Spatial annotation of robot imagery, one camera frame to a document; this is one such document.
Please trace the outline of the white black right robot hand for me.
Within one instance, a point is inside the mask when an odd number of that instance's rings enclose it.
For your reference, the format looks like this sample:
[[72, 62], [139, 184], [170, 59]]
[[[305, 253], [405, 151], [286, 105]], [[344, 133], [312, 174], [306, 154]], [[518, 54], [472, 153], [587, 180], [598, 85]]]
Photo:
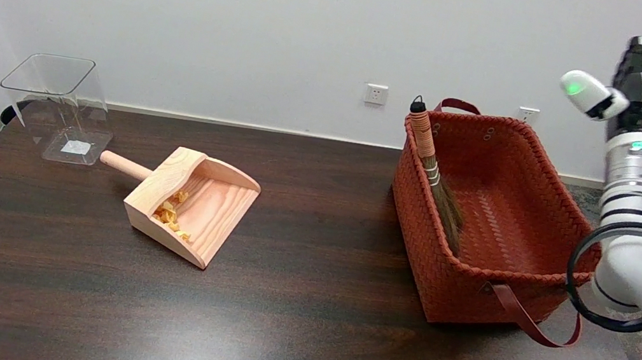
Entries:
[[588, 119], [607, 123], [607, 141], [626, 132], [642, 133], [642, 35], [629, 39], [611, 85], [580, 70], [566, 72], [559, 83]]

